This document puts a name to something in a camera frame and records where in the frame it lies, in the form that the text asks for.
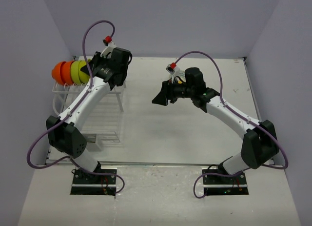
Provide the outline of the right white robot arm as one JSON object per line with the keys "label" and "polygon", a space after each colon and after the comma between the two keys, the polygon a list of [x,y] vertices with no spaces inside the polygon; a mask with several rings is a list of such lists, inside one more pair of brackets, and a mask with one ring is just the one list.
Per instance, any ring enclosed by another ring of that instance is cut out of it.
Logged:
{"label": "right white robot arm", "polygon": [[199,68],[181,71],[172,64],[167,71],[171,77],[162,82],[160,92],[152,100],[153,104],[167,106],[179,98],[189,98],[194,106],[220,119],[242,139],[241,151],[218,166],[217,177],[222,183],[229,183],[238,172],[259,168],[279,152],[272,140],[276,137],[274,125],[268,120],[260,122],[246,114],[238,116],[231,112],[226,107],[227,103],[221,100],[220,93],[206,87]]}

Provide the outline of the orange bowl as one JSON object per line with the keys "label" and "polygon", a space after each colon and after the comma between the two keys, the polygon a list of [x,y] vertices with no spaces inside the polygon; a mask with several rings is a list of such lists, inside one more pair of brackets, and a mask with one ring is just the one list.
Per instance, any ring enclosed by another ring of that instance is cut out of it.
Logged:
{"label": "orange bowl", "polygon": [[71,77],[71,65],[73,61],[65,62],[61,67],[61,77],[65,84],[73,85],[74,82]]}
{"label": "orange bowl", "polygon": [[52,78],[60,85],[65,84],[65,81],[63,80],[61,76],[61,70],[64,64],[65,64],[65,61],[57,63],[51,72]]}

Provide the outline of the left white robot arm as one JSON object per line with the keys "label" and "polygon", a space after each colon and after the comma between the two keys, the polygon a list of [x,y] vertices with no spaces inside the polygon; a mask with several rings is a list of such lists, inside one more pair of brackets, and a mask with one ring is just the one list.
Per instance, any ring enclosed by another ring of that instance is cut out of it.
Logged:
{"label": "left white robot arm", "polygon": [[49,144],[85,170],[84,178],[92,184],[101,179],[99,162],[87,150],[80,131],[98,102],[116,86],[123,86],[131,60],[132,53],[119,47],[108,47],[103,54],[96,52],[81,68],[90,75],[84,89],[66,110],[46,120]]}

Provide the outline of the lime green bowl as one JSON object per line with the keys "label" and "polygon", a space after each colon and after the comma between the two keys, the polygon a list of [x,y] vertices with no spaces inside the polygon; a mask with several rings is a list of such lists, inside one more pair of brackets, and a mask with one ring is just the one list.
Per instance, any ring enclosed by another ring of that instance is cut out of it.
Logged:
{"label": "lime green bowl", "polygon": [[84,73],[81,69],[86,65],[85,61],[79,61],[78,63],[78,76],[82,84],[85,84],[89,81],[90,76],[87,73]]}
{"label": "lime green bowl", "polygon": [[79,64],[81,61],[73,61],[70,67],[70,75],[74,84],[81,85],[82,82],[79,78]]}

